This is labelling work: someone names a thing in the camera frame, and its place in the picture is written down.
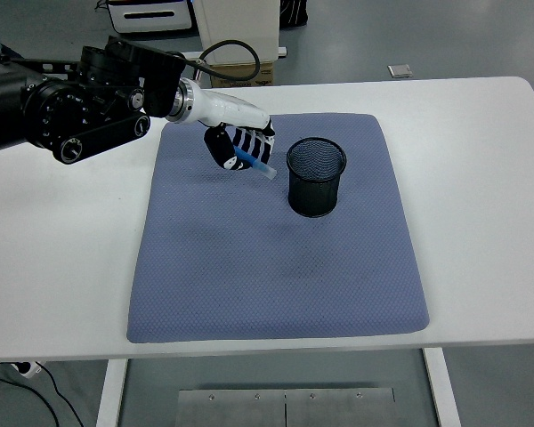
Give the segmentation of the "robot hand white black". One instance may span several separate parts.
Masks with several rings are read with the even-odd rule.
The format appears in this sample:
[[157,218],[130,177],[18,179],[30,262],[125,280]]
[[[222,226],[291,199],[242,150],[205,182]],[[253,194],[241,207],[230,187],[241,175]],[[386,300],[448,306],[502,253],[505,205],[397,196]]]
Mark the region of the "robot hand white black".
[[214,161],[226,170],[244,170],[253,164],[241,157],[246,152],[267,164],[274,145],[270,116],[262,109],[239,98],[200,88],[186,79],[193,95],[188,121],[207,127],[205,144]]

